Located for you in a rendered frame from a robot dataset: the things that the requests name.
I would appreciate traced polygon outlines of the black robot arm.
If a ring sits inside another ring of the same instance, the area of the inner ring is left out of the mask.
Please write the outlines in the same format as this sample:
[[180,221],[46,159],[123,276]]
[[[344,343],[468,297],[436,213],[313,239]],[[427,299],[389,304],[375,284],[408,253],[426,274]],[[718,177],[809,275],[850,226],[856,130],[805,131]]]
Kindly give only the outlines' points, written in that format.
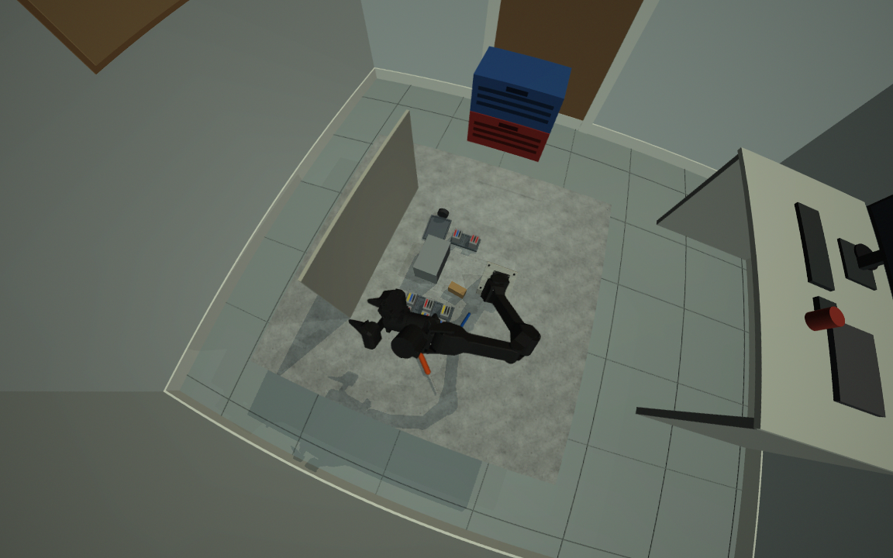
[[[437,314],[421,315],[411,313],[406,326],[392,340],[392,352],[400,358],[418,358],[424,354],[456,354],[469,353],[476,356],[497,358],[506,363],[516,363],[524,356],[530,356],[541,333],[521,320],[520,315],[505,297],[509,285],[509,274],[494,270],[487,279],[481,297],[492,303],[501,319],[508,326],[511,342],[464,331],[462,326],[452,322],[440,322]],[[384,291],[377,299],[377,310],[383,318],[399,320],[398,314],[408,308],[395,290]]]

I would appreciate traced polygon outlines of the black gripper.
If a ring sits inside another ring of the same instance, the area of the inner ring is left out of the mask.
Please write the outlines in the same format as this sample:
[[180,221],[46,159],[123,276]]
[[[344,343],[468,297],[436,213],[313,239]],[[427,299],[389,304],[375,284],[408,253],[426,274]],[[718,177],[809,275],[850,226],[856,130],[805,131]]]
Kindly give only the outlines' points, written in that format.
[[[406,293],[400,289],[395,289],[400,299],[402,300],[402,304],[406,306]],[[377,298],[379,299],[379,298]],[[377,306],[377,299],[368,299],[367,303],[371,306]],[[383,318],[378,322],[361,322],[357,320],[348,320],[350,324],[357,329],[361,333],[363,338],[364,346],[369,350],[374,350],[374,348],[381,342],[381,331],[383,328],[386,329],[386,332],[397,331],[401,332],[401,330],[406,326],[406,322],[410,315],[410,308],[407,308],[404,311],[401,311],[398,314],[399,320],[388,320],[388,318]]]

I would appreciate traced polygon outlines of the brown cardboard box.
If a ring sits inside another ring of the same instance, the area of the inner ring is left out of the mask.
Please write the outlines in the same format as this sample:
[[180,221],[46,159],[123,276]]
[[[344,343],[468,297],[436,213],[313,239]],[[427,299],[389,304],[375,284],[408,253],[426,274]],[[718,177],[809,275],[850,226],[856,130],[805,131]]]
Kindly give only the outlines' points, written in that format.
[[460,284],[456,284],[453,281],[451,281],[451,283],[449,285],[449,291],[451,293],[453,293],[454,295],[460,297],[460,299],[462,299],[465,296],[465,294],[467,293],[466,288],[462,288],[460,286]]

